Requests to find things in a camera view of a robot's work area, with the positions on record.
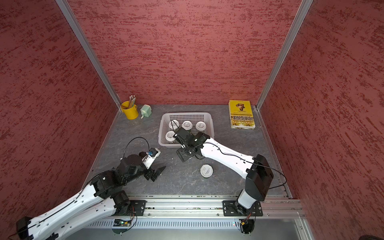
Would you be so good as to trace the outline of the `white perforated plastic basket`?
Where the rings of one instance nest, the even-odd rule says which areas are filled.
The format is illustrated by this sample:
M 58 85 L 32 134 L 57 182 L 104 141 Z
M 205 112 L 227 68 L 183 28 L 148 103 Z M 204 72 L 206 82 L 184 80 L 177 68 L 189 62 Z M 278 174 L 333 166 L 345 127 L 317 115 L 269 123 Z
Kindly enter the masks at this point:
M 215 136 L 213 119 L 209 113 L 166 113 L 161 118 L 158 134 L 159 145 L 166 148 L 180 148 L 181 145 L 176 140 L 170 141 L 172 137 L 169 132 L 176 132 L 181 127 L 194 135 L 202 132 L 211 138 Z

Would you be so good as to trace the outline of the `yogurt cup green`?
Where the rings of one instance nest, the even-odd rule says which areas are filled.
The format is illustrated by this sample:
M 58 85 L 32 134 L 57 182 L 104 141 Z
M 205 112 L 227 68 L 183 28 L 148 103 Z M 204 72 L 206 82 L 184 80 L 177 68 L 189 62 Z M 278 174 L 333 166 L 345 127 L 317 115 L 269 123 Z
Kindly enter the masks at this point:
M 200 173 L 204 178 L 210 178 L 213 175 L 214 170 L 212 166 L 205 164 L 205 165 L 202 165 L 200 169 Z

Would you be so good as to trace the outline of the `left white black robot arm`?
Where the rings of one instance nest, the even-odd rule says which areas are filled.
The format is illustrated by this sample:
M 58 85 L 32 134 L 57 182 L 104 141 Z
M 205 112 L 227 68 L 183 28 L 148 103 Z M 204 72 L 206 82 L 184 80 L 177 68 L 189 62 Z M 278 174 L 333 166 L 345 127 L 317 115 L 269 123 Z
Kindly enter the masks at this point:
M 151 167 L 160 153 L 159 149 L 151 148 L 122 158 L 117 168 L 99 173 L 55 208 L 34 218 L 19 219 L 16 236 L 21 240 L 58 240 L 104 217 L 136 216 L 137 211 L 123 187 L 140 176 L 155 181 L 164 170 L 155 171 Z

